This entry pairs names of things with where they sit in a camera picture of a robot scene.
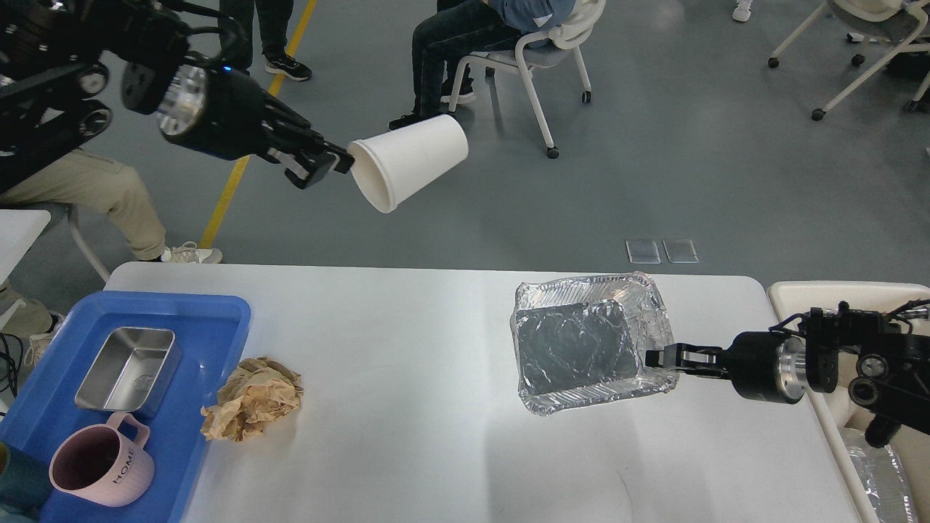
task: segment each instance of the gray floor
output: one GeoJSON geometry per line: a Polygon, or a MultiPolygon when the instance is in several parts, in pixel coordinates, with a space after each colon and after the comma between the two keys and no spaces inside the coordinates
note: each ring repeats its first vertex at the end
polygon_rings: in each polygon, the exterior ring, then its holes
{"type": "MultiPolygon", "coordinates": [[[[409,112],[409,38],[432,1],[320,2],[297,58],[308,83],[280,98],[347,144],[409,112]]],[[[769,70],[769,53],[816,0],[610,2],[583,46],[593,103],[570,62],[536,75],[556,143],[542,139],[515,75],[476,79],[458,112],[471,153],[390,215],[351,177],[308,191],[253,159],[215,245],[230,263],[749,275],[930,285],[930,114],[902,113],[917,83],[878,74],[822,122],[811,110],[857,75],[846,29],[826,18],[769,70]],[[691,238],[700,263],[634,265],[630,238],[691,238]]],[[[291,28],[299,19],[298,2],[291,28]]],[[[872,46],[871,58],[880,54],[872,46]]],[[[233,166],[167,144],[152,117],[123,110],[119,60],[102,99],[116,122],[87,149],[134,165],[178,244],[204,231],[233,166]]],[[[271,76],[253,69],[268,86],[271,76]]],[[[102,287],[62,226],[12,275],[59,311],[102,287]]],[[[131,260],[119,233],[84,212],[111,268],[131,260]]]]}

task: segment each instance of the blue tray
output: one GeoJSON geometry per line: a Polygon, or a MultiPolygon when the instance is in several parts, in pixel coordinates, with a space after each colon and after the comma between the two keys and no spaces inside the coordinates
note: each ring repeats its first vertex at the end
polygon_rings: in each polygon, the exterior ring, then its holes
{"type": "Polygon", "coordinates": [[[79,409],[74,394],[90,364],[118,327],[171,329],[181,359],[155,415],[145,450],[155,461],[152,485],[133,503],[110,508],[57,490],[39,510],[40,521],[95,523],[180,521],[206,453],[201,407],[239,363],[251,310],[235,296],[107,291],[77,303],[12,408],[0,422],[0,440],[48,463],[71,433],[106,422],[110,412],[79,409]]]}

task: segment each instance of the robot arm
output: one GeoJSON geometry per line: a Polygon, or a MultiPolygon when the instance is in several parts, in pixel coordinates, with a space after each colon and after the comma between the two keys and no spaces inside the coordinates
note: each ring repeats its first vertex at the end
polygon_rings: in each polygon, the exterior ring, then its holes
{"type": "Polygon", "coordinates": [[[303,189],[352,157],[246,74],[190,50],[195,34],[177,12],[224,15],[182,0],[0,0],[0,192],[109,126],[112,111],[92,100],[106,87],[104,50],[128,62],[123,104],[156,113],[171,143],[224,159],[256,154],[286,167],[303,189]],[[47,119],[48,110],[57,115],[47,119]]]}
{"type": "Polygon", "coordinates": [[[930,337],[912,334],[910,323],[928,318],[928,303],[908,302],[886,314],[853,310],[846,302],[836,311],[812,308],[767,332],[743,332],[726,350],[676,343],[647,351],[645,364],[730,380],[748,399],[793,404],[805,388],[833,392],[839,353],[857,355],[849,396],[875,414],[866,441],[882,447],[902,424],[930,435],[930,337]],[[797,331],[785,327],[796,319],[797,331]]]}

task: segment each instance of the foil container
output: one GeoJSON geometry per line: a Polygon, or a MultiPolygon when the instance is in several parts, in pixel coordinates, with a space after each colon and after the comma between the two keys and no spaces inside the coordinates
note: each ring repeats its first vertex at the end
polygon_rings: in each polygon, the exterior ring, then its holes
{"type": "Polygon", "coordinates": [[[917,509],[897,452],[886,445],[876,449],[866,443],[865,433],[841,428],[840,436],[852,460],[862,488],[882,523],[917,523],[917,509]]]}
{"type": "Polygon", "coordinates": [[[644,273],[523,283],[511,331],[520,398],[541,416],[669,392],[678,382],[644,364],[645,351],[674,342],[665,303],[644,273]]]}

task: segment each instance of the white chair backrest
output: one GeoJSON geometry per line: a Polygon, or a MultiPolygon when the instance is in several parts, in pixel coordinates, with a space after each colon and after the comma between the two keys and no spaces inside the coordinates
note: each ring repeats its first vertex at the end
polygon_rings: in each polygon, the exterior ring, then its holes
{"type": "Polygon", "coordinates": [[[606,0],[576,0],[572,14],[558,27],[550,30],[549,38],[560,49],[580,46],[591,36],[594,23],[604,13],[606,0]]]}
{"type": "Polygon", "coordinates": [[[885,21],[902,8],[901,0],[833,0],[837,7],[865,21],[885,21]]]}

